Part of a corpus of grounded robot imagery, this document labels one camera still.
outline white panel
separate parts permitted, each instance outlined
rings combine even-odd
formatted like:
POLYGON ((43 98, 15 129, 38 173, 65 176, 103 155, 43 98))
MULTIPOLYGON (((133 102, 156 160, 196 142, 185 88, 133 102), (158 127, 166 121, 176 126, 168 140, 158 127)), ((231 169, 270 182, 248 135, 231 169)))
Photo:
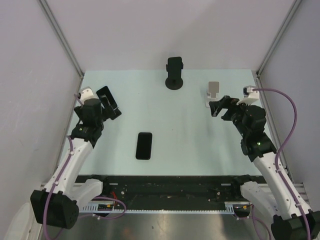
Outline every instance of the white panel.
MULTIPOLYGON (((205 105, 209 81, 219 81, 219 96, 243 97, 254 85, 246 69, 183 70, 183 86, 170 90, 165 70, 87 71, 82 87, 107 85, 122 115, 107 120, 82 175, 260 175, 241 150, 232 122, 211 117, 205 105), (150 160, 137 160, 139 132, 151 132, 150 160)), ((73 114, 69 133, 78 122, 73 114)))
MULTIPOLYGON (((320 209, 320 1, 303 1, 300 9, 267 64, 262 84, 282 90, 295 101, 296 131, 285 148, 295 182, 304 183, 313 208, 320 209)), ((294 113, 290 103, 276 93, 267 94, 273 117, 283 140, 294 113)))
POLYGON ((36 0, 0 3, 0 239, 53 172, 79 83, 36 0))
POLYGON ((257 70, 293 0, 49 0, 84 70, 257 70))

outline wire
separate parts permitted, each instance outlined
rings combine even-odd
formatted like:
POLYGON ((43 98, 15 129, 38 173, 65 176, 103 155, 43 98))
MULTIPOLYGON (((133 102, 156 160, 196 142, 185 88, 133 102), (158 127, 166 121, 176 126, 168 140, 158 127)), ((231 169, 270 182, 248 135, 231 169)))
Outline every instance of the wire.
POLYGON ((284 92, 282 91, 279 91, 277 89, 273 89, 273 88, 255 88, 253 89, 253 91, 259 91, 259 92, 275 92, 275 93, 278 93, 284 97, 286 97, 286 99, 289 100, 289 102, 291 103, 292 107, 293 107, 293 111, 294 111, 294 120, 293 120, 293 125, 292 125, 292 128, 288 134, 288 136, 286 137, 286 139, 284 140, 284 142, 282 143, 282 145, 279 147, 279 150, 278 152, 276 153, 275 155, 275 159, 274 159, 274 163, 275 163, 275 169, 277 170, 277 173, 279 173, 282 181, 284 182, 285 186, 287 187, 287 189, 289 190, 291 196, 293 197, 293 200, 295 202, 295 204, 297 205, 301 215, 302 215, 302 218, 303 218, 303 221, 304 221, 304 224, 305 224, 305 229, 306 229, 306 235, 307 235, 307 240, 311 240, 311 233, 310 233, 310 227, 309 227, 309 223, 308 223, 308 219, 307 219, 307 216, 302 208, 302 206, 300 205, 300 202, 298 200, 298 198, 296 197, 294 191, 292 190, 292 188, 290 187, 289 183, 287 182, 284 174, 281 172, 280 170, 280 167, 279 167, 279 157, 280 157, 280 153, 283 151, 285 145, 288 143, 289 139, 291 138, 292 134, 294 133, 294 130, 296 128, 296 125, 297 125, 297 107, 294 103, 294 101, 292 100, 291 97, 289 97, 287 94, 285 94, 284 92))
MULTIPOLYGON (((105 217, 105 216, 98 216, 98 219, 102 218, 102 219, 106 219, 106 220, 112 220, 112 219, 118 219, 120 217, 122 217, 126 211, 127 211, 127 206, 125 205, 125 203, 119 199, 115 199, 115 198, 111 198, 111 197, 106 197, 106 196, 96 196, 93 200, 109 200, 109 201, 115 201, 119 204, 121 204, 124 208, 123 212, 120 213, 119 215, 117 216, 112 216, 112 217, 105 217)), ((80 217, 78 217, 78 219, 83 219, 83 218, 86 218, 86 217, 92 217, 92 216, 95 216, 95 214, 86 214, 86 215, 82 215, 80 217)))
POLYGON ((43 221, 42 221, 42 225, 43 225, 43 232, 44 232, 44 236, 47 240, 55 240, 59 237, 59 235, 61 234, 62 232, 62 229, 59 231, 59 233, 54 237, 54 238, 50 238, 49 236, 49 233, 48 233, 48 228, 47 228, 47 216, 48 216, 48 208, 49 208, 49 202, 50 202, 50 199, 51 199, 51 196, 52 194, 54 193, 54 190, 55 190, 55 187, 57 186, 56 185, 56 182, 59 181, 59 179, 61 178, 64 170, 66 169, 70 159, 71 159, 71 152, 72 150, 74 149, 74 145, 72 144, 72 140, 70 138, 70 136, 67 136, 66 137, 68 140, 69 140, 69 144, 70 144, 70 153, 66 159, 66 161, 64 162, 62 168, 61 168, 61 171, 58 173, 58 175, 56 176, 56 179, 55 179, 55 182, 52 184, 52 187, 50 189, 50 192, 48 194, 48 197, 46 198, 46 201, 45 201, 45 205, 44 205, 44 211, 43 211, 43 221))
MULTIPOLYGON (((260 232, 258 231, 257 224, 256 224, 256 221, 255 221, 255 220, 258 221, 258 219, 255 217, 254 209, 255 209, 255 206, 252 205, 251 215, 252 215, 253 227, 254 227, 254 230, 255 230, 256 234, 258 235, 258 238, 259 238, 260 240, 262 240, 263 237, 261 236, 260 232)), ((260 223, 261 223, 261 224, 264 226, 264 228, 268 231, 269 240, 271 240, 271 234, 270 234, 269 228, 267 227, 267 225, 266 225, 263 221, 260 221, 260 223)))
POLYGON ((77 102, 78 102, 81 106, 84 105, 84 104, 80 101, 80 99, 79 99, 79 97, 78 97, 77 94, 73 94, 73 96, 75 97, 75 100, 77 100, 77 102))
MULTIPOLYGON (((48 194, 48 196, 47 196, 47 198, 46 198, 45 205, 44 205, 42 225, 43 225, 44 236, 45 236, 45 238, 46 238, 47 240, 56 240, 56 239, 58 239, 59 235, 60 235, 60 234, 62 233, 62 231, 63 231, 63 228, 61 228, 60 231, 58 232, 58 234, 57 234, 54 238, 50 238, 49 233, 48 233, 48 228, 47 228, 47 218, 48 218, 48 208, 49 208, 50 199, 51 199, 51 197, 52 197, 52 194, 54 193, 55 187, 57 186, 56 183, 59 182, 59 180, 60 180, 63 172, 65 171, 68 163, 70 162, 70 159, 71 159, 71 157, 72 157, 72 152, 73 152, 73 149, 74 149, 74 145, 73 145, 73 143, 72 143, 72 140, 71 140, 70 136, 67 136, 66 138, 67 138, 68 141, 69 141, 70 153, 69 153, 66 161, 64 162, 64 164, 63 164, 60 172, 59 172, 58 175, 56 176, 55 182, 52 184, 52 187, 51 187, 50 192, 49 192, 49 194, 48 194)), ((127 206, 126 206, 122 201, 120 201, 120 200, 118 200, 118 199, 111 198, 111 197, 104 197, 104 196, 96 196, 96 197, 94 198, 94 200, 99 200, 99 199, 118 202, 118 203, 120 203, 120 204, 124 207, 124 211, 123 211, 121 214, 119 214, 119 215, 117 215, 117 216, 114 216, 114 217, 98 216, 98 219, 100 219, 100 218, 107 219, 107 220, 117 219, 117 218, 120 218, 121 216, 123 216, 123 215, 126 213, 126 211, 127 211, 127 206)), ((78 219, 82 219, 82 218, 88 217, 88 216, 92 216, 92 214, 86 214, 86 215, 80 216, 80 217, 78 217, 78 219)))
POLYGON ((113 198, 114 198, 114 199, 118 199, 118 198, 117 198, 117 195, 116 195, 116 193, 115 193, 114 191, 112 191, 111 194, 113 195, 113 198))
POLYGON ((237 220, 246 220, 246 219, 252 219, 253 222, 253 226, 255 229, 256 234, 258 235, 259 240, 264 240, 264 238, 261 236, 261 234, 259 233, 257 226, 256 226, 256 221, 258 221, 259 223, 261 223, 261 225, 266 229, 266 231, 268 232, 268 236, 269 236, 269 240, 272 240, 272 235, 271 232, 269 230, 269 228, 267 227, 267 225, 265 224, 264 221, 262 221, 260 218, 254 216, 254 206, 252 205, 252 210, 251 210, 251 216, 245 216, 245 217, 238 217, 237 215, 235 215, 237 220))

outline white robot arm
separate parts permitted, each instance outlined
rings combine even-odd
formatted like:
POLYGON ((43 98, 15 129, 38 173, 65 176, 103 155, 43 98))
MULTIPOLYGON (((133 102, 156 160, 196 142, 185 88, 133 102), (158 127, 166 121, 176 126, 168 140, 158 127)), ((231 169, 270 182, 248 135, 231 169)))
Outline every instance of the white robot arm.
POLYGON ((79 209, 99 196, 104 184, 109 185, 92 176, 92 179, 73 191, 85 159, 102 135, 104 122, 121 115, 107 86, 96 94, 86 87, 76 97, 80 106, 75 107, 74 111, 79 122, 71 136, 68 136, 68 152, 43 190, 34 190, 30 197, 35 219, 39 224, 65 229, 72 228, 78 219, 79 209))
POLYGON ((239 192, 272 223, 271 230, 276 240, 305 240, 305 222, 308 222, 311 239, 315 239, 320 231, 320 211, 312 211, 295 189, 282 164, 276 165, 277 150, 264 133, 266 111, 251 105, 259 100, 259 91, 255 86, 246 86, 243 94, 241 100, 224 96, 219 101, 211 101, 211 115, 216 117, 221 109, 227 109, 221 118, 231 121, 241 134, 243 154, 259 169, 274 199, 250 180, 239 183, 239 192))

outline metal frame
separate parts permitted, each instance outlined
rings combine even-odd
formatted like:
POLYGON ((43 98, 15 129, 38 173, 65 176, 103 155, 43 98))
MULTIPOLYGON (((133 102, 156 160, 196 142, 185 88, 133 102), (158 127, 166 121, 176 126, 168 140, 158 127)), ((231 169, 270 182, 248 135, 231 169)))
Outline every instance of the metal frame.
POLYGON ((45 16, 47 17, 48 22, 50 23, 54 33, 56 34, 59 42, 61 43, 65 53, 67 54, 67 56, 69 57, 69 59, 71 60, 76 72, 78 73, 79 77, 82 79, 84 76, 84 72, 81 70, 81 67, 73 53, 73 51, 71 50, 71 47, 64 35, 64 33, 62 32, 52 10, 50 9, 47 0, 37 0, 38 3, 40 4, 41 9, 43 10, 45 16))
MULTIPOLYGON (((92 175, 79 175, 74 188, 79 188, 92 179, 92 175)), ((212 176, 127 176, 99 175, 103 180, 102 196, 113 192, 117 199, 133 212, 212 212, 224 211, 225 202, 246 202, 234 191, 232 185, 237 175, 212 176)), ((264 184, 262 176, 250 180, 264 184)), ((121 210, 120 205, 114 208, 121 210)))
MULTIPOLYGON (((83 81, 83 77, 81 77, 78 85, 76 86, 76 92, 75 92, 75 94, 77 94, 77 93, 80 91, 80 88, 81 88, 81 85, 82 85, 82 81, 83 81)), ((63 136, 62 136, 62 139, 61 139, 61 141, 60 141, 60 142, 61 142, 61 145, 60 145, 60 150, 59 150, 58 157, 57 157, 57 159, 55 160, 55 166, 58 166, 59 160, 60 160, 61 157, 62 157, 62 153, 63 153, 63 150, 64 150, 64 145, 65 145, 65 142, 66 142, 66 140, 67 140, 66 136, 67 136, 67 134, 68 134, 68 130, 69 130, 69 127, 70 127, 70 124, 71 124, 71 119, 72 119, 72 116, 73 116, 73 114, 74 114, 74 108, 75 108, 75 106, 76 106, 76 102, 77 102, 77 100, 76 100, 76 98, 74 98, 73 103, 72 103, 72 106, 71 106, 71 108, 70 108, 70 110, 69 110, 68 123, 67 123, 67 126, 66 126, 65 130, 64 130, 64 134, 63 134, 63 136)))
POLYGON ((257 70, 257 75, 258 76, 260 76, 261 73, 263 72, 263 70, 265 69, 266 64, 268 63, 268 61, 271 58, 273 52, 275 51, 276 47, 278 46, 281 38, 283 37, 286 29, 288 28, 288 26, 291 23, 293 17, 295 16, 295 14, 296 14, 300 4, 302 3, 302 1, 303 0, 295 0, 294 3, 292 4, 289 12, 285 16, 285 19, 284 19, 280 29, 276 33, 275 38, 274 38, 270 48, 268 49, 266 55, 263 58, 262 63, 260 64, 260 66, 259 66, 259 68, 257 70))
POLYGON ((38 240, 42 235, 42 224, 37 223, 36 218, 33 217, 29 236, 26 240, 38 240))
MULTIPOLYGON (((83 183, 75 183, 74 188, 77 189, 82 186, 83 183)), ((306 190, 302 183, 293 184, 298 194, 301 195, 301 198, 309 204, 308 196, 306 194, 306 190)), ((258 184, 259 188, 263 190, 263 192, 270 198, 275 199, 273 193, 271 192, 268 184, 260 183, 258 184)), ((79 210, 80 213, 93 213, 93 214, 103 214, 110 213, 110 210, 98 210, 99 204, 112 204, 111 201, 103 200, 103 201, 90 201, 85 207, 79 210)), ((249 205, 249 201, 225 201, 225 210, 192 210, 192 211, 184 211, 184 210, 127 210, 128 214, 234 214, 234 206, 247 206, 249 205)), ((121 213, 123 210, 114 209, 113 213, 121 213)))

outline black smartphone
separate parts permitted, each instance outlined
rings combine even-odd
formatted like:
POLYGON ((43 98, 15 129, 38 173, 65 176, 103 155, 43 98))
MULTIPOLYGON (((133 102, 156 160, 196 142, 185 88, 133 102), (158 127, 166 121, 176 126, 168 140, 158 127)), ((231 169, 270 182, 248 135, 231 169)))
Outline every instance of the black smartphone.
POLYGON ((138 160, 149 160, 151 158, 152 133, 140 132, 136 144, 135 158, 138 160))

